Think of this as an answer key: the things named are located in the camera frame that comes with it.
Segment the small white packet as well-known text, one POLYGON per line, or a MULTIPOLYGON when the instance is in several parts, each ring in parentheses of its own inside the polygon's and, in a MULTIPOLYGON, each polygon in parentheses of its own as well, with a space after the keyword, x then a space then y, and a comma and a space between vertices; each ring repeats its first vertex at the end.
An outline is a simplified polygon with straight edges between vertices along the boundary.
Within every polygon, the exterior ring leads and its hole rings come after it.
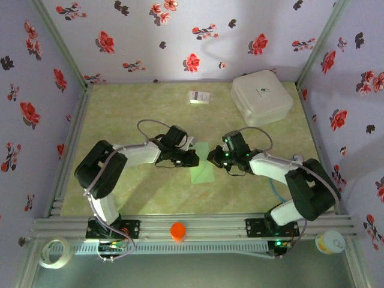
POLYGON ((203 91, 189 91, 188 99, 191 104, 209 104, 211 94, 203 91))

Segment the orange cylinder cap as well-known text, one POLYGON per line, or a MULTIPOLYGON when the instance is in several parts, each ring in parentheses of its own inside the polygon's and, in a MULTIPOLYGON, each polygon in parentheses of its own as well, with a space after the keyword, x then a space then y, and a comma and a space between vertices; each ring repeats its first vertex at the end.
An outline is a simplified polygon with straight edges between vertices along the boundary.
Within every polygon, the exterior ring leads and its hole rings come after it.
POLYGON ((170 235, 175 242, 184 242, 186 238, 186 232, 186 227, 181 222, 173 223, 170 227, 170 235))

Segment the white yellow jar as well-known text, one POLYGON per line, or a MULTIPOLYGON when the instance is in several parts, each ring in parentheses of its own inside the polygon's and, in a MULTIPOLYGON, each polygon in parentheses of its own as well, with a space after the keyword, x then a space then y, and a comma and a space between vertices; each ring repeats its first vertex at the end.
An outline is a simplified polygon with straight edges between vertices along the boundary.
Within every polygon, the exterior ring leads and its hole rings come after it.
POLYGON ((323 254, 339 254, 346 248, 344 237, 335 230, 318 234, 315 238, 315 244, 323 254))

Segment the aluminium side rail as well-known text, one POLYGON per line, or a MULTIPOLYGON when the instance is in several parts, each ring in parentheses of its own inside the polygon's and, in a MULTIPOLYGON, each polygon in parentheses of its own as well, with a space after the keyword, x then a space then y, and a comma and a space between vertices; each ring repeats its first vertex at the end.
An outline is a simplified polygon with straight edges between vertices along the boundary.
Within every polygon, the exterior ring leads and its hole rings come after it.
POLYGON ((71 178, 71 171, 76 155, 77 145, 80 139, 82 126, 89 106, 93 85, 87 84, 86 89, 79 95, 79 101, 73 113, 64 143, 64 150, 59 161, 58 171, 53 182, 50 198, 47 203, 45 218, 57 218, 61 216, 61 209, 64 203, 68 183, 71 178))
POLYGON ((307 122, 308 122, 308 127, 310 129, 310 133, 311 133, 311 137, 312 137, 315 149, 316 149, 317 157, 318 157, 320 164, 322 165, 327 177, 331 181, 331 186, 333 188, 335 188, 335 192, 336 192, 338 200, 334 206, 333 213, 341 214, 341 203, 340 203, 341 195, 340 195, 340 192, 338 190, 337 184, 335 183, 335 181, 331 175, 331 171, 330 171, 329 167, 327 166, 326 157, 324 157, 324 155, 323 155, 323 151, 322 151, 323 141, 321 139, 321 134, 319 133, 318 127, 317 127, 318 118, 317 118, 316 112, 313 112, 312 108, 304 100, 304 96, 303 96, 304 90, 298 84, 298 82, 295 82, 295 88, 298 92, 299 99, 300 99, 300 102, 302 104, 302 108, 303 108, 305 117, 306 117, 307 122))

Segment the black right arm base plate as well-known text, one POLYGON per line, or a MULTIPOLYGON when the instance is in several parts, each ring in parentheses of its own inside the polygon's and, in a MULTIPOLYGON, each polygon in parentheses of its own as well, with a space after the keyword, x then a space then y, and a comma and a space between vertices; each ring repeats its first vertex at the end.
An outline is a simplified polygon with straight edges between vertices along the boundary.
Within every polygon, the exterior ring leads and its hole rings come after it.
POLYGON ((245 230, 248 238, 297 237, 300 234, 297 222, 279 226, 265 218, 246 219, 245 230))

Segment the clear tape roll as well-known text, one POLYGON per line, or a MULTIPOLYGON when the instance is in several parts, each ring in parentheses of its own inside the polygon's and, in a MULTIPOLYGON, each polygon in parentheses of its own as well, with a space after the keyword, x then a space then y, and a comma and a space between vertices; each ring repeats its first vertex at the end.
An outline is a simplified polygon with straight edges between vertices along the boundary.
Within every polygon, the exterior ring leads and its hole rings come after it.
POLYGON ((66 239, 58 237, 56 239, 48 240, 44 244, 44 247, 40 252, 39 264, 41 267, 46 269, 60 269, 71 260, 72 256, 71 244, 66 239), (55 244, 61 244, 63 250, 59 259, 52 262, 49 255, 55 244))

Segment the light green cloth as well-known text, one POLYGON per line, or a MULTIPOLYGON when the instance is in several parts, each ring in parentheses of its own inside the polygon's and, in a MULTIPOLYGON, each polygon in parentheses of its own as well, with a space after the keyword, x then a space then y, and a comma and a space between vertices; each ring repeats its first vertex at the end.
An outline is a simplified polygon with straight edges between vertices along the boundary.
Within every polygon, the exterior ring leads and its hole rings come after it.
POLYGON ((199 165, 190 168, 190 179, 192 184, 204 184, 215 181, 214 166, 207 160, 209 154, 208 142, 197 142, 194 145, 199 157, 199 165))

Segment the aluminium mounting rail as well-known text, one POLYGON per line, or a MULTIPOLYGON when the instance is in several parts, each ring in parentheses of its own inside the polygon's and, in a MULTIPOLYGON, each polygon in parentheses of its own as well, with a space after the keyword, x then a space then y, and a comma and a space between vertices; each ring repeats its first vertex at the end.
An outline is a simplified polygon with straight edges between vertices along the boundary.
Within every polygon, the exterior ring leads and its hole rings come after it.
MULTIPOLYGON (((164 215, 126 215, 123 220, 140 220, 139 242, 170 242, 170 227, 181 222, 186 227, 186 240, 191 241, 250 241, 245 230, 247 218, 262 218, 261 214, 164 214, 164 215)), ((302 239, 314 239, 320 233, 335 230, 344 237, 357 237, 359 228, 349 215, 328 214, 314 221, 296 221, 302 239)))

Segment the white plastic lidded box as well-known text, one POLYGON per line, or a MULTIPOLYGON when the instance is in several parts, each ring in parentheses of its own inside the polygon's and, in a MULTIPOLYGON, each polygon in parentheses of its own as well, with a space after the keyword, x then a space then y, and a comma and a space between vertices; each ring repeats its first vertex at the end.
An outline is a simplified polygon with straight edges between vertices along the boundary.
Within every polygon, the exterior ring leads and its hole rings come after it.
POLYGON ((261 127, 284 119, 294 101, 270 70, 237 77, 230 96, 249 126, 261 127))

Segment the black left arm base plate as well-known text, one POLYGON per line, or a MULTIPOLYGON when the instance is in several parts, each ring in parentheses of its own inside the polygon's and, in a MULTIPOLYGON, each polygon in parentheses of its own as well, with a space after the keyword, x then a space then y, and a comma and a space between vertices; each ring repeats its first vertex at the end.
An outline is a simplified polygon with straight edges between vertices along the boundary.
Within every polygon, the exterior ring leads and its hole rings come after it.
MULTIPOLYGON (((132 239, 138 239, 140 233, 140 220, 122 220, 117 219, 111 224, 116 230, 120 230, 128 234, 132 239)), ((86 239, 122 239, 123 236, 118 234, 104 225, 97 219, 90 218, 86 229, 86 239)))

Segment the aluminium corner post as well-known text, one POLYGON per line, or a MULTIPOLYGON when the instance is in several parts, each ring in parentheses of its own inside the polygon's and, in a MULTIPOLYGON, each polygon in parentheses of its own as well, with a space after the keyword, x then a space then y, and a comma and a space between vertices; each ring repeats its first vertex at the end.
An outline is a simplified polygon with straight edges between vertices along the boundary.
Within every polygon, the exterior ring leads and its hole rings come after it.
POLYGON ((300 75, 298 80, 295 82, 296 87, 299 89, 301 88, 301 85, 303 84, 305 78, 308 76, 312 66, 314 65, 315 60, 320 55, 321 50, 325 46, 328 38, 331 36, 333 30, 338 25, 338 22, 340 21, 344 10, 346 7, 350 4, 351 0, 336 0, 335 4, 332 8, 332 13, 327 20, 325 26, 323 27, 323 30, 320 33, 320 36, 317 39, 317 42, 310 53, 300 75))
POLYGON ((78 83, 81 85, 83 90, 87 90, 88 84, 83 79, 83 76, 72 57, 64 39, 62 38, 59 30, 57 29, 53 19, 51 18, 46 6, 43 4, 42 0, 27 0, 31 7, 34 9, 37 16, 41 19, 43 24, 45 25, 50 37, 55 42, 57 49, 64 57, 67 65, 69 66, 72 74, 77 79, 78 83))

